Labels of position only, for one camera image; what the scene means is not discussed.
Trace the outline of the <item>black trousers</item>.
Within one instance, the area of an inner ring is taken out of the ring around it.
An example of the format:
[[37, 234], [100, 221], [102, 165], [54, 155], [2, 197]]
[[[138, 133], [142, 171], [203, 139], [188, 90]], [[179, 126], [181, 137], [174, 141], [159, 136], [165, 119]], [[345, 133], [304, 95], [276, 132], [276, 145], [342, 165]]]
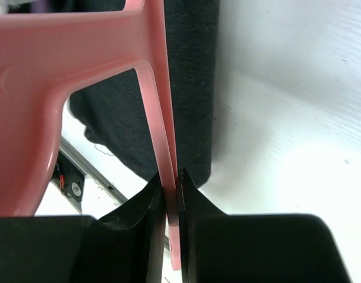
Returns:
[[[166, 1], [165, 21], [178, 165], [194, 184], [211, 174], [218, 1]], [[70, 110], [86, 138], [106, 146], [145, 180], [157, 171], [134, 70], [70, 97]]]

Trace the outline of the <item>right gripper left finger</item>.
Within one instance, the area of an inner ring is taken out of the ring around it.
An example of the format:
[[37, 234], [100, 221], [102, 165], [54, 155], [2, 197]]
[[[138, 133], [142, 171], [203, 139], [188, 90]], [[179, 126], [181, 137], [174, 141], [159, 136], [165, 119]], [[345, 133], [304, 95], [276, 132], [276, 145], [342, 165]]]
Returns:
[[0, 218], [0, 282], [160, 282], [165, 214], [155, 175], [100, 219]]

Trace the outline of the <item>pink hanger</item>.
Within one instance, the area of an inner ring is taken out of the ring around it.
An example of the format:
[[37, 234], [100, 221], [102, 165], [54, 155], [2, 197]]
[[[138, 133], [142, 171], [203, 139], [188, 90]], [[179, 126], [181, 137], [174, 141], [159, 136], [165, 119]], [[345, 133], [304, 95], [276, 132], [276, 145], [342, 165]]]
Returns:
[[171, 263], [181, 267], [175, 128], [164, 3], [123, 10], [0, 15], [0, 216], [31, 216], [54, 170], [63, 105], [135, 69], [165, 193]]

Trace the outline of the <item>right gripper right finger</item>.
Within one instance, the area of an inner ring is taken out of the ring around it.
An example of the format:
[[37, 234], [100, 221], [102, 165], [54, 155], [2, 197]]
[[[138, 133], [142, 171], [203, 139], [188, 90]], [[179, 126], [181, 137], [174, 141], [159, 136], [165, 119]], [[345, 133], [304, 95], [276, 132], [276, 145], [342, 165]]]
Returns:
[[349, 282], [327, 225], [311, 214], [229, 215], [181, 170], [184, 282]]

